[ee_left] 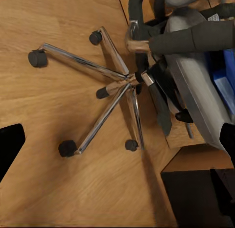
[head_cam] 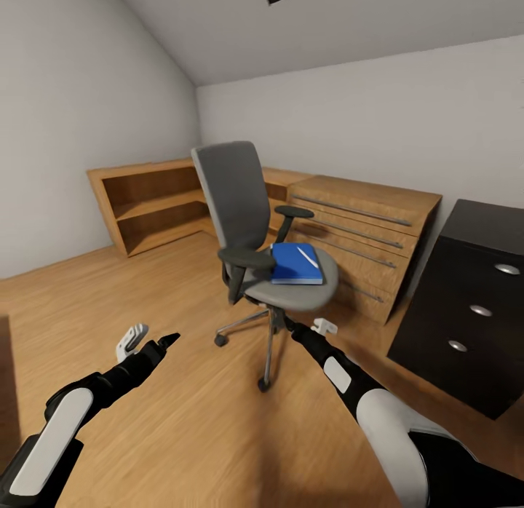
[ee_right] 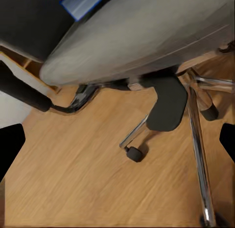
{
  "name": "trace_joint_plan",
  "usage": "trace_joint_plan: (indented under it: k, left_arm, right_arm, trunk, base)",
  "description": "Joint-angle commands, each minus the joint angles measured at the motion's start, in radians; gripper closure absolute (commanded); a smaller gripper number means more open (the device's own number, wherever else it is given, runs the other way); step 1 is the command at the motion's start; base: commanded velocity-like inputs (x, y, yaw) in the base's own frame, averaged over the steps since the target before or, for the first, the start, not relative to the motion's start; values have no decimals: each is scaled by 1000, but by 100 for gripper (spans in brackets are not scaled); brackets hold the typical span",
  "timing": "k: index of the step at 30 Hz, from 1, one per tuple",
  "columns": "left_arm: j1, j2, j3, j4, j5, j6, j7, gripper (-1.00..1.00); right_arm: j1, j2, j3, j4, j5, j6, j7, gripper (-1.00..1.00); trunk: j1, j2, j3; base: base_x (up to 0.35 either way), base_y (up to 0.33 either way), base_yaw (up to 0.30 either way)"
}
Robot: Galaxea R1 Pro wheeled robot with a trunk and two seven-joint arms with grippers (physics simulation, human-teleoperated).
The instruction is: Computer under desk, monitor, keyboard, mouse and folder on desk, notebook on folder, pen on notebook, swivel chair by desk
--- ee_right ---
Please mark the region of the folder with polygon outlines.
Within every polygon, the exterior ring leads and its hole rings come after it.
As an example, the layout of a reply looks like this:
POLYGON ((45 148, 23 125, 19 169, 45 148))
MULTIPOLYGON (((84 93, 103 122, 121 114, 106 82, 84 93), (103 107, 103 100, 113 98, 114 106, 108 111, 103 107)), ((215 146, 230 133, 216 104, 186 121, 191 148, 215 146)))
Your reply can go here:
POLYGON ((60 0, 59 3, 78 22, 102 0, 60 0))

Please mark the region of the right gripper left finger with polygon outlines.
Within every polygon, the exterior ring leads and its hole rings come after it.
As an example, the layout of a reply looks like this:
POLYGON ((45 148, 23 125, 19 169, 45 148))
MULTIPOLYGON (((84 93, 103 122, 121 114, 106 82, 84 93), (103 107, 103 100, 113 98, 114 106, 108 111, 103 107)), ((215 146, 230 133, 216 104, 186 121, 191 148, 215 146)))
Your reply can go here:
POLYGON ((24 143, 25 134, 22 123, 0 129, 0 182, 24 143))

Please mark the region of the swivel chair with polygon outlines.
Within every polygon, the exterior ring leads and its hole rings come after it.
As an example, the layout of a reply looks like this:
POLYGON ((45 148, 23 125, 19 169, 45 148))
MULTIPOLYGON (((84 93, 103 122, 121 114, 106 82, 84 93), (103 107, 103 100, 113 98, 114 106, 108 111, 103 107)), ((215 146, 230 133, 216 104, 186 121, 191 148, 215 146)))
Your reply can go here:
MULTIPOLYGON (((0 44, 42 63, 38 78, 51 86, 79 85, 68 107, 59 107, 20 80, 0 60, 0 91, 42 112, 78 114, 106 88, 154 87, 157 102, 119 144, 128 148, 145 129, 173 131, 187 104, 204 228, 229 228, 212 203, 199 112, 218 110, 208 91, 235 93, 235 80, 209 76, 235 54, 235 0, 102 0, 76 21, 60 0, 0 0, 0 44)), ((39 79, 38 79, 39 80, 39 79)))

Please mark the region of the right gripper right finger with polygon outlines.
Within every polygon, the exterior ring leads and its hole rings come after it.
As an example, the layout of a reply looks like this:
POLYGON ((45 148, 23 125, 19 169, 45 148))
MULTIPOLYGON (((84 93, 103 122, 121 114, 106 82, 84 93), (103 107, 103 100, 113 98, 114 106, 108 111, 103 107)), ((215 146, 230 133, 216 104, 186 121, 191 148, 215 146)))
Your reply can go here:
POLYGON ((235 163, 235 125, 224 123, 219 140, 235 163))

